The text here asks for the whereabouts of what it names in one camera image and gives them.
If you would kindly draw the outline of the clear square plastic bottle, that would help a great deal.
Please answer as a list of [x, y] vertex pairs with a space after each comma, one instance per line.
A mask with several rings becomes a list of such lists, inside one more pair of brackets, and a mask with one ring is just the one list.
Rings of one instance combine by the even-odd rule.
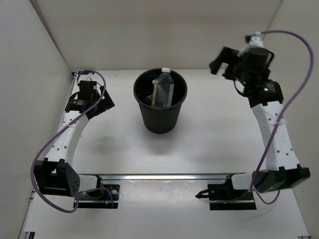
[[161, 74], [153, 80], [154, 88], [151, 107], [157, 109], [166, 109], [171, 107], [174, 80], [170, 75], [170, 72], [170, 68], [162, 68]]

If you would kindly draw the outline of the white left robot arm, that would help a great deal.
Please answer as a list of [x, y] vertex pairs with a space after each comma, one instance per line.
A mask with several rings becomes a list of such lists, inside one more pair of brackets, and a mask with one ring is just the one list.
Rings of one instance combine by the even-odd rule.
[[103, 197], [105, 188], [97, 176], [79, 175], [72, 168], [75, 149], [89, 120], [115, 106], [103, 86], [100, 90], [104, 94], [103, 99], [75, 123], [72, 121], [96, 103], [100, 94], [96, 86], [80, 87], [70, 97], [61, 126], [67, 129], [54, 140], [44, 159], [35, 163], [35, 180], [42, 194], [75, 197], [78, 192], [87, 191], [93, 199]]

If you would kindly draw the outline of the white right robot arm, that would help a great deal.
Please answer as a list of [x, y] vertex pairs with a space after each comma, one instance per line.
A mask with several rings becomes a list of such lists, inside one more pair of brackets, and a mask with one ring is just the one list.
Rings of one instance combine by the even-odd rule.
[[261, 164], [252, 173], [234, 174], [224, 186], [224, 194], [229, 199], [237, 198], [242, 190], [259, 193], [293, 188], [307, 180], [311, 173], [301, 167], [295, 155], [286, 122], [283, 117], [284, 97], [278, 82], [269, 79], [269, 65], [274, 53], [263, 47], [252, 47], [245, 53], [223, 47], [217, 58], [209, 65], [213, 75], [220, 66], [228, 66], [223, 77], [240, 82], [244, 90], [239, 94], [246, 97], [257, 120], [264, 143]]

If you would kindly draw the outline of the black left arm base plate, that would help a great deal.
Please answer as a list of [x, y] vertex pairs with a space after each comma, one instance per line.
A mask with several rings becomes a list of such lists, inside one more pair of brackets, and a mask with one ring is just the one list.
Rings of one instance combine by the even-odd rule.
[[99, 190], [79, 197], [78, 209], [117, 209], [120, 196], [120, 182], [106, 181], [103, 186], [107, 188], [112, 196], [112, 200], [107, 191]]

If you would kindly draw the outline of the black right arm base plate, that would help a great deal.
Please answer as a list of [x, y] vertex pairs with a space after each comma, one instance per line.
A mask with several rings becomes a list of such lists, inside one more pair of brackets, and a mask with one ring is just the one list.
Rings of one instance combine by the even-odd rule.
[[208, 184], [207, 189], [195, 195], [198, 199], [208, 199], [211, 211], [256, 210], [252, 192], [235, 190], [229, 180], [222, 184]]

